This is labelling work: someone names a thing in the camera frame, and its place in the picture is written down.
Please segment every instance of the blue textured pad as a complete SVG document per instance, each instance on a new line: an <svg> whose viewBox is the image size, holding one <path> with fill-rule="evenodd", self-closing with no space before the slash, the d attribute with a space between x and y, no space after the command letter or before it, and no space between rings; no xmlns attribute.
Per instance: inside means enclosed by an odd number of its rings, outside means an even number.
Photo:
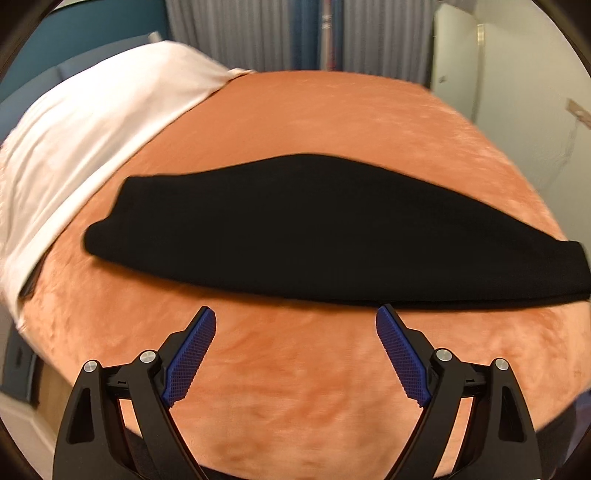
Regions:
<svg viewBox="0 0 591 480"><path fill-rule="evenodd" d="M431 394L427 389L427 372L423 363L386 307L378 310L375 325L407 397L424 407L431 400Z"/></svg>
<svg viewBox="0 0 591 480"><path fill-rule="evenodd" d="M166 389L162 394L162 400L169 407L187 395L215 334L216 315L213 310L207 309L178 349L166 371Z"/></svg>

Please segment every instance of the silver bolt head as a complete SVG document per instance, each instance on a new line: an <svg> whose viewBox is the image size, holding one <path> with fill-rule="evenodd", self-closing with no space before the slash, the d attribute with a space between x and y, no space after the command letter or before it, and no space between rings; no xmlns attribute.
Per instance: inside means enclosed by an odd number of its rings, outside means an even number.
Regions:
<svg viewBox="0 0 591 480"><path fill-rule="evenodd" d="M153 362L155 358L156 358L156 352L154 352L153 350L146 350L144 353L142 353L139 356L140 361L142 361L145 364L149 364L149 363Z"/></svg>
<svg viewBox="0 0 591 480"><path fill-rule="evenodd" d="M499 370L509 370L509 362L507 360L505 360L504 358L497 358L495 360L495 366Z"/></svg>
<svg viewBox="0 0 591 480"><path fill-rule="evenodd" d="M449 362L453 358L452 353L449 350L445 350L444 348L439 349L436 355L437 358L442 362Z"/></svg>
<svg viewBox="0 0 591 480"><path fill-rule="evenodd" d="M85 372L93 372L96 370L97 363L94 360L89 360L84 364L84 371Z"/></svg>

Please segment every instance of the orange blanket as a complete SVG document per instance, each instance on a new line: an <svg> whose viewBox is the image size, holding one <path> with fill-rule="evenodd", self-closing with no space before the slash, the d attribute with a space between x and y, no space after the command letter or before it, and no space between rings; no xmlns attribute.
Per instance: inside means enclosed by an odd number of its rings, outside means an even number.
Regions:
<svg viewBox="0 0 591 480"><path fill-rule="evenodd" d="M232 81L166 128L87 203L50 251L24 335L74 382L84 361L131 361L184 329L201 305L215 340L172 415L202 464L259 480L381 480L420 411L375 333L372 309L228 294L106 264L81 238L124 178L181 174L300 152L356 158L456 190L564 239L517 169L461 115L417 85L349 73ZM591 381L587 302L506 312L401 312L464 361L508 359L536 428ZM438 474L450 472L464 402ZM128 425L137 431L125 405Z"/></svg>

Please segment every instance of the gray curtain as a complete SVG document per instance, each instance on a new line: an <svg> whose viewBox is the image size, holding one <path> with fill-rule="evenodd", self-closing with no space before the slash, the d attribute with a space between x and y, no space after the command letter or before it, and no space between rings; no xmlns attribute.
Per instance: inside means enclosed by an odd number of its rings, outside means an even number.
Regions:
<svg viewBox="0 0 591 480"><path fill-rule="evenodd" d="M174 40L228 68L291 68L289 0L166 0Z"/></svg>
<svg viewBox="0 0 591 480"><path fill-rule="evenodd" d="M343 70L424 84L435 0L342 0Z"/></svg>

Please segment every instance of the teal wall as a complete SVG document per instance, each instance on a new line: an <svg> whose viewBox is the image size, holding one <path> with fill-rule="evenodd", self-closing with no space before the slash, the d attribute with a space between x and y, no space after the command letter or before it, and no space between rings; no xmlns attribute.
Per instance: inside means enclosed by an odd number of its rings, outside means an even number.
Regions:
<svg viewBox="0 0 591 480"><path fill-rule="evenodd" d="M47 69L96 47L153 31L170 39L164 0L87 0L50 14L0 83L0 102Z"/></svg>

